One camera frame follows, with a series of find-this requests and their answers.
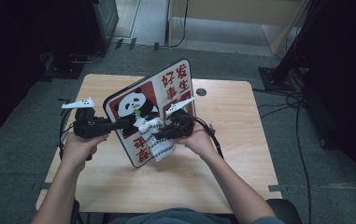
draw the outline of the panda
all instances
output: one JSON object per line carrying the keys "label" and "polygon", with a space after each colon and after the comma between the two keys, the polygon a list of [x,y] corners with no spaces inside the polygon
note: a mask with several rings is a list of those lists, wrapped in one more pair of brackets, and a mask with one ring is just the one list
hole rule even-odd
{"label": "panda", "polygon": [[114,105],[118,112],[119,119],[128,119],[128,128],[122,129],[124,136],[130,136],[137,133],[138,127],[145,123],[146,120],[154,119],[159,114],[159,109],[151,100],[146,98],[140,88],[124,96],[122,100]]}

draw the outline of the sleeve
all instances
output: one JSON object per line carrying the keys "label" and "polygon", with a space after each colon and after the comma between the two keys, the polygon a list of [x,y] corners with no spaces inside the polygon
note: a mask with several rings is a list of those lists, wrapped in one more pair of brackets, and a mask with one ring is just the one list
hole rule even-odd
{"label": "sleeve", "polygon": [[284,222],[276,217],[261,217],[253,222],[253,224],[284,224]]}

